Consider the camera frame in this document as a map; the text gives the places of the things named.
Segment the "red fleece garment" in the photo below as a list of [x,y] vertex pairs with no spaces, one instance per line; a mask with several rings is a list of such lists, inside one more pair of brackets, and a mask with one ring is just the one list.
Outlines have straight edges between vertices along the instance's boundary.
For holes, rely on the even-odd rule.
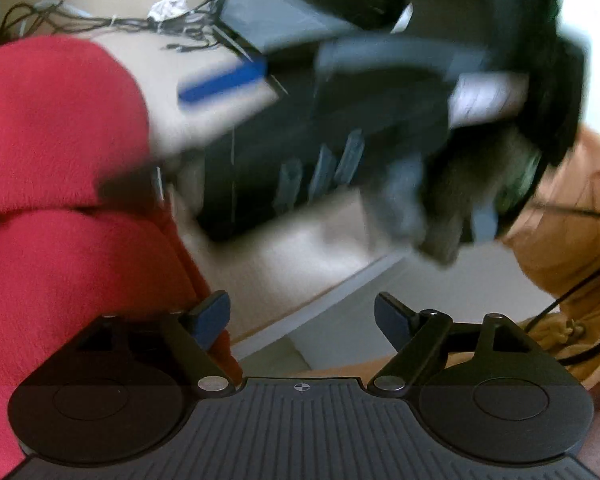
[[209,296],[168,206],[96,195],[98,177],[148,155],[142,92],[104,48],[0,47],[0,478],[22,459],[8,400],[51,354],[101,315]]

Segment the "crumpled white tissue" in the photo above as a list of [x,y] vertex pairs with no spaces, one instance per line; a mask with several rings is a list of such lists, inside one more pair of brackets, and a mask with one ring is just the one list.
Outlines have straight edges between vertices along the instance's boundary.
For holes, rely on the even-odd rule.
[[148,20],[163,22],[171,18],[179,18],[189,11],[187,0],[159,0],[148,11]]

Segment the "orange brown hoodie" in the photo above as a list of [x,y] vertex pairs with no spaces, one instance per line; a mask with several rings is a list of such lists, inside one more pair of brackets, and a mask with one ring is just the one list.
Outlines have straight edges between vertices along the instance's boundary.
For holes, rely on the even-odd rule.
[[600,345],[600,136],[581,127],[564,161],[543,174],[503,243],[558,307],[530,330],[556,359]]

